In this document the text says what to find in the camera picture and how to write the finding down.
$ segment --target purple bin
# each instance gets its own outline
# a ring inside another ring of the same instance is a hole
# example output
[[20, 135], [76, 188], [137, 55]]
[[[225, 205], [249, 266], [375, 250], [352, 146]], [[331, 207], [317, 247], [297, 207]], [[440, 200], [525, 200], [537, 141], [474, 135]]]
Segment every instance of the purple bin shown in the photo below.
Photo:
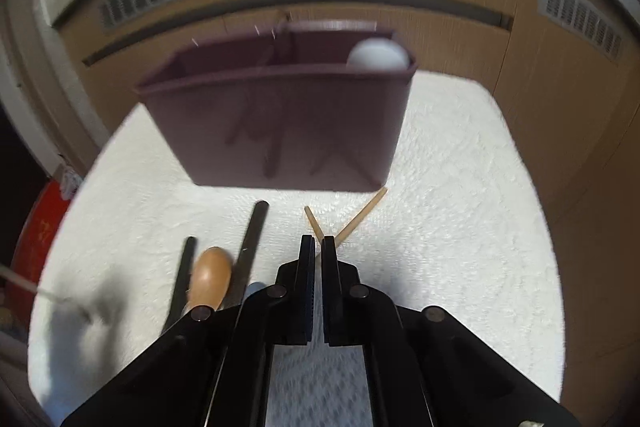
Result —
[[395, 35], [345, 21], [256, 30], [177, 52], [136, 92], [197, 185], [376, 190], [417, 66], [347, 66], [372, 37]]

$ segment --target table surface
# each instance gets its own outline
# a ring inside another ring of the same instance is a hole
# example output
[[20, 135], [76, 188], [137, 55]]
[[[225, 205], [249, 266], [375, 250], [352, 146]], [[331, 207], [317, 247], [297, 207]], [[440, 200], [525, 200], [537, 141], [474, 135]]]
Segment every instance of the table surface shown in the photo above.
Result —
[[[338, 256], [398, 305], [443, 306], [558, 399], [558, 268], [535, 189], [491, 95], [474, 82], [419, 71], [386, 185], [386, 197]], [[253, 204], [269, 201], [251, 281], [273, 283], [278, 266], [297, 257], [300, 236], [311, 233], [304, 205], [329, 234], [369, 198], [198, 187], [139, 105], [85, 179], [40, 281], [108, 320], [89, 326], [36, 298], [29, 341], [34, 395], [58, 425], [156, 340], [188, 235], [198, 238], [199, 250], [219, 246], [237, 255]], [[320, 425], [329, 413], [334, 425], [370, 424], [361, 350], [328, 348], [321, 329], [314, 328], [310, 347], [276, 352], [270, 425], [305, 417]], [[316, 409], [321, 399], [331, 405]]]

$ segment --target white ball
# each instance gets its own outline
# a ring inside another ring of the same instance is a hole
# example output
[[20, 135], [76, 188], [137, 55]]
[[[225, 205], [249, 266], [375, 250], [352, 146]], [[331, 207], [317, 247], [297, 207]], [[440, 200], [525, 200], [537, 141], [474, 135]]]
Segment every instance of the white ball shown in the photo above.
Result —
[[347, 65], [366, 70], [405, 70], [411, 60], [409, 54], [397, 42], [372, 38], [358, 42], [347, 58]]

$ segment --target white fuzzy tablecloth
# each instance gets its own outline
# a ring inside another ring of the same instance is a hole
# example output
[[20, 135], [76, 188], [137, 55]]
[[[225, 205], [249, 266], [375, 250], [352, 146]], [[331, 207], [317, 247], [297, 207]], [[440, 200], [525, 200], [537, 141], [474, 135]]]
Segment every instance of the white fuzzy tablecloth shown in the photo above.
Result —
[[[399, 305], [443, 306], [558, 399], [564, 322], [556, 259], [529, 174], [489, 93], [418, 72], [386, 185], [386, 197], [338, 256]], [[197, 187], [146, 109], [136, 107], [84, 181], [40, 282], [101, 308], [109, 322], [88, 327], [36, 298], [34, 395], [59, 424], [158, 337], [188, 235], [199, 250], [235, 254], [254, 202], [269, 201], [252, 281], [273, 283], [278, 266], [297, 257], [300, 236], [311, 233], [305, 204], [325, 233], [337, 233], [369, 198]], [[268, 424], [370, 424], [361, 350], [330, 349], [321, 334], [316, 324], [310, 347], [276, 351]]]

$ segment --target metal screw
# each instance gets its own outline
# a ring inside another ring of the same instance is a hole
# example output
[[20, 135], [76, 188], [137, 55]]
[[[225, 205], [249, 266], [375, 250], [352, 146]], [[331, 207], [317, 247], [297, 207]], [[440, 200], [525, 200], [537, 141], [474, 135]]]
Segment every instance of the metal screw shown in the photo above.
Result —
[[267, 295], [272, 299], [280, 299], [287, 294], [287, 289], [279, 284], [272, 284], [267, 288]]
[[442, 322], [445, 317], [444, 310], [438, 306], [429, 306], [424, 310], [424, 315], [431, 322]]
[[191, 318], [196, 322], [206, 321], [211, 316], [211, 308], [208, 306], [196, 306], [191, 310]]
[[349, 288], [349, 295], [354, 299], [364, 299], [369, 296], [369, 288], [364, 284], [354, 284]]

